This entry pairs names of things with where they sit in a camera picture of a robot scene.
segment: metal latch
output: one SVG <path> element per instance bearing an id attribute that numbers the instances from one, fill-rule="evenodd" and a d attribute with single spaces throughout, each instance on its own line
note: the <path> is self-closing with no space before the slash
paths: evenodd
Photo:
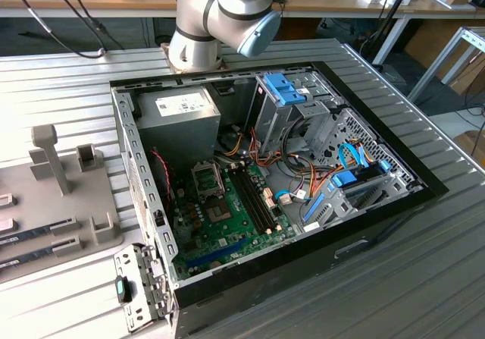
<path id="1" fill-rule="evenodd" d="M 154 247 L 132 244 L 113 258 L 117 272 L 114 284 L 129 332 L 145 328 L 173 312 L 167 275 Z"/>

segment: motherboard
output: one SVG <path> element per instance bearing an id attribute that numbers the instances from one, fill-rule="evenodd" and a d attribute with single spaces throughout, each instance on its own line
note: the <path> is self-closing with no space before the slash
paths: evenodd
<path id="1" fill-rule="evenodd" d="M 175 197 L 173 232 L 179 255 L 174 265 L 181 280 L 296 235 L 280 207 L 266 205 L 273 197 L 258 166 L 206 165 L 201 173 L 196 168 L 195 178 L 185 180 Z M 221 194 L 201 195 L 220 185 Z"/>

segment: yellow cable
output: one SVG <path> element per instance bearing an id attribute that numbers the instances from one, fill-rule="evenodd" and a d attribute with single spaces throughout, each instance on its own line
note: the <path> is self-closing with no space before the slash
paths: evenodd
<path id="1" fill-rule="evenodd" d="M 241 144 L 241 139 L 243 138 L 243 135 L 240 134 L 239 135 L 239 139 L 237 140 L 237 143 L 236 143 L 236 146 L 234 147 L 234 149 L 230 152 L 227 152 L 227 153 L 224 153 L 225 155 L 235 155 L 237 153 L 237 151 L 239 151 L 239 146 Z"/>

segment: expansion slot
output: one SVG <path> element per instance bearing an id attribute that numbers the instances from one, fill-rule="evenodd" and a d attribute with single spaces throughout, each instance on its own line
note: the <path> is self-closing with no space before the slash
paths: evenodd
<path id="1" fill-rule="evenodd" d="M 197 265 L 204 265 L 205 263 L 212 262 L 220 257 L 228 256 L 231 253 L 237 252 L 241 249 L 243 244 L 248 241 L 248 238 L 241 239 L 239 242 L 233 244 L 232 246 L 226 246 L 221 250 L 216 250 L 215 252 L 206 254 L 205 256 L 193 259 L 187 262 L 187 267 L 196 267 Z"/>
<path id="2" fill-rule="evenodd" d="M 43 235 L 51 234 L 54 233 L 55 229 L 62 230 L 63 233 L 66 231 L 71 231 L 74 228 L 77 228 L 77 224 L 78 223 L 75 218 L 56 221 L 55 223 L 29 229 L 28 231 L 21 231 L 16 234 L 0 237 L 0 246 L 10 246 L 11 244 L 17 244 L 24 242 L 25 240 L 30 240 L 33 238 L 41 237 Z"/>
<path id="3" fill-rule="evenodd" d="M 45 246 L 39 250 L 33 250 L 32 252 L 24 253 L 10 259 L 6 259 L 5 261 L 0 261 L 0 271 L 7 268 L 17 267 L 18 265 L 22 265 L 27 262 L 36 261 L 37 259 L 47 256 L 52 256 L 53 254 L 60 256 L 63 249 L 67 249 L 66 253 L 70 253 L 79 249 L 78 247 L 80 246 L 78 243 L 79 240 L 71 237 L 62 241 L 54 242 L 50 246 Z"/>
<path id="4" fill-rule="evenodd" d="M 264 234 L 267 229 L 274 229 L 277 224 L 266 209 L 246 171 L 237 168 L 229 171 L 228 174 L 258 234 Z"/>

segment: desk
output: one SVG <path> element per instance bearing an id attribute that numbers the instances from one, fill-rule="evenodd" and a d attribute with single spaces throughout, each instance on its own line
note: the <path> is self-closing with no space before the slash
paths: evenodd
<path id="1" fill-rule="evenodd" d="M 73 17 L 62 0 L 29 0 L 41 17 Z M 175 17 L 176 0 L 83 0 L 95 17 Z M 275 11 L 280 6 L 274 4 Z M 377 18 L 379 4 L 368 5 L 362 0 L 287 0 L 284 17 L 347 17 Z M 0 0 L 0 17 L 31 17 L 20 0 Z M 434 0 L 412 0 L 396 12 L 395 25 L 374 59 L 382 64 L 406 24 L 415 18 L 475 19 L 485 18 L 485 9 L 451 11 Z"/>
<path id="2" fill-rule="evenodd" d="M 274 42 L 254 59 L 227 47 L 223 53 L 229 67 L 325 61 L 449 193 L 372 250 L 191 338 L 482 337 L 483 169 L 335 39 Z M 23 129 L 27 123 L 56 124 L 64 148 L 59 152 L 94 143 L 108 158 L 123 246 L 140 241 L 141 233 L 120 158 L 108 81 L 169 73 L 157 49 L 115 51 L 100 60 L 68 54 L 0 58 L 0 103 L 24 105 L 16 109 L 28 116 Z M 28 137 L 22 135 L 27 160 Z M 2 337 L 129 337 L 111 258 L 123 246 L 0 285 Z M 136 337 L 170 335 L 161 322 Z"/>

